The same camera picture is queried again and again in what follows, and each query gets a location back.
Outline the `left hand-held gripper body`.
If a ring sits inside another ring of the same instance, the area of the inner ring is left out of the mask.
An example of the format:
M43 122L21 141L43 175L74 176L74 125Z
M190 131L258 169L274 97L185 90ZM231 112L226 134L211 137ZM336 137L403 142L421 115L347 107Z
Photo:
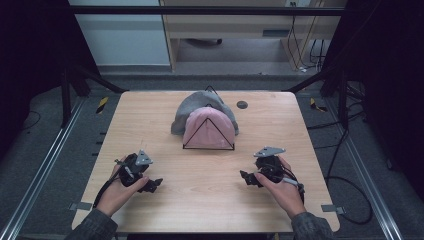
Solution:
M118 175L121 183L129 187L143 177L143 173L153 163L153 160L143 151L128 155L119 163Z

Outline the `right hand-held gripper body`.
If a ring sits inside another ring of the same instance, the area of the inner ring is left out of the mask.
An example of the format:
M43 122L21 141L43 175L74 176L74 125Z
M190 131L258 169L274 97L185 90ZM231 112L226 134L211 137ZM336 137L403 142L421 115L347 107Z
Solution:
M283 166L278 157L278 154L284 152L284 148L265 146L254 154L255 165L259 172L274 183L281 182L284 176Z

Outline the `black wire triangular rack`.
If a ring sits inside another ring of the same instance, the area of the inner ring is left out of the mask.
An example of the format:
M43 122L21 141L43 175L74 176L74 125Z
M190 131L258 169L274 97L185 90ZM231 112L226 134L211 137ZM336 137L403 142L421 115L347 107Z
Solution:
M213 91L197 91L183 103L189 108L184 121L183 148L233 150L238 124L232 110Z

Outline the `pink beanie hat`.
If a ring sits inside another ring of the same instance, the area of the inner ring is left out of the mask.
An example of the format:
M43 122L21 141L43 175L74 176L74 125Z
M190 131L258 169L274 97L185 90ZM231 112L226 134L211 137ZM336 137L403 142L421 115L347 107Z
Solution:
M212 107L202 107L186 120L183 147L233 149L235 136L234 126L226 114Z

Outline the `grey beanie hat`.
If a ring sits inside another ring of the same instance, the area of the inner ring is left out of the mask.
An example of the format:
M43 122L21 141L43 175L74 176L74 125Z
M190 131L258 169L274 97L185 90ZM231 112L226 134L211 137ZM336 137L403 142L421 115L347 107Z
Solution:
M197 91L186 97L179 105L173 123L171 124L171 133L174 135L183 135L185 133L186 120L189 115L198 108L210 106L226 114L234 126L235 134L239 134L239 126L235 115L222 98L211 91Z

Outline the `person's left hand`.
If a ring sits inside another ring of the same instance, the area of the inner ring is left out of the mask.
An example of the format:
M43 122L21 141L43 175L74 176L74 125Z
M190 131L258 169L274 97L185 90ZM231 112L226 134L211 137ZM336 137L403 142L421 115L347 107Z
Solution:
M144 187L148 176L143 176L129 187L125 187L120 180L115 177L120 166L116 164L111 174L111 183L103 192L96 209L108 217L112 217L139 189Z

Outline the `person's right hand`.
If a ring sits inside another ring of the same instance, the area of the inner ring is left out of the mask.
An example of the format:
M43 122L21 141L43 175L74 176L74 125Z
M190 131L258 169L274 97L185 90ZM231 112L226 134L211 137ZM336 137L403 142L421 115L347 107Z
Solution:
M254 176L271 193L278 205L287 213L291 220L306 211L295 185L284 181L274 183L261 173L255 173Z

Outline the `black metal stand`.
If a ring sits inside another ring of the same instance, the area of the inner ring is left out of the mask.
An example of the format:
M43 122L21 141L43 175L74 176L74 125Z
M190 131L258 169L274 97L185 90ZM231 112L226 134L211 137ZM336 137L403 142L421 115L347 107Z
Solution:
M91 89L86 82L87 79L93 80L114 93L127 92L127 89L112 84L100 74L91 72L80 65L65 67L61 72L62 128L70 122L72 116L70 87L74 88L78 96L88 96Z
M323 97L329 97L338 91L338 120L342 127L347 130L348 125L348 112L347 112L347 74L342 67L328 67L319 73L309 77L301 83L286 89L286 92L297 93L307 86L323 80L324 83L320 89L320 94Z

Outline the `white cabinet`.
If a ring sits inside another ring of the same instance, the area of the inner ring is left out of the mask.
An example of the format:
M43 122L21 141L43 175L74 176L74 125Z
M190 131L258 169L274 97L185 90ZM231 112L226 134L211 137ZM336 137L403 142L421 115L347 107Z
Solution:
M98 66L169 65L160 15L77 14Z

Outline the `dark curtain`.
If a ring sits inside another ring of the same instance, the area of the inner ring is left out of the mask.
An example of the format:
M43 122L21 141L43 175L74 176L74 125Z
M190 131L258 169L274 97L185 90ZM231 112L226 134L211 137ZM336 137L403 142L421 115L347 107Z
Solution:
M69 0L0 0L0 159L21 131L32 98L60 85L59 52L34 21L37 8L70 60L99 72L76 17L60 10L69 5Z
M365 86L365 108L383 149L424 199L424 0L347 0L326 57L345 55Z

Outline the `grey table bracket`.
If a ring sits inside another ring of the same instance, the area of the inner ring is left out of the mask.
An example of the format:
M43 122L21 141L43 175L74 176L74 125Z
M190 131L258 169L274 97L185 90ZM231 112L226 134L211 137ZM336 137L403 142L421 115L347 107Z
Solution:
M68 207L68 209L71 211L76 211L76 210L89 211L91 208L92 208L92 204L87 202L71 203Z
M323 204L321 206L323 212L335 212L338 215L344 215L346 213L345 209L340 206L336 206L333 204Z

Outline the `aluminium floor rail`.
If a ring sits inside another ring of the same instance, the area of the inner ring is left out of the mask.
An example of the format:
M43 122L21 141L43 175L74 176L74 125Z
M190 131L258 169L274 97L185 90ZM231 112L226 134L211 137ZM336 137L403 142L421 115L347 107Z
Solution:
M0 240L16 240L23 224L32 210L34 203L43 189L56 160L72 132L86 101L87 99L85 97L76 98L76 102L71 110L71 116L68 122L60 128L60 131L50 146L49 151L44 157L23 198L19 202L3 230L0 232Z
M371 214L378 221L386 240L404 240L383 196L366 168L354 141L349 136L349 123L359 117L363 117L362 112L347 114L347 123L337 127L338 132L341 134L340 145L347 154L347 159L350 161L352 169L356 174L356 179L360 183L359 189L369 204Z

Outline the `black horizontal frame bar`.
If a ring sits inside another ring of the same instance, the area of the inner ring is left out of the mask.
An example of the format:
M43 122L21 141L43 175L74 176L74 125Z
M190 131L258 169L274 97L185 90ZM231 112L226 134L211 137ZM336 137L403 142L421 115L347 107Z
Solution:
M230 7L230 6L82 6L67 8L74 14L124 15L265 15L265 16L342 16L344 8L306 7Z

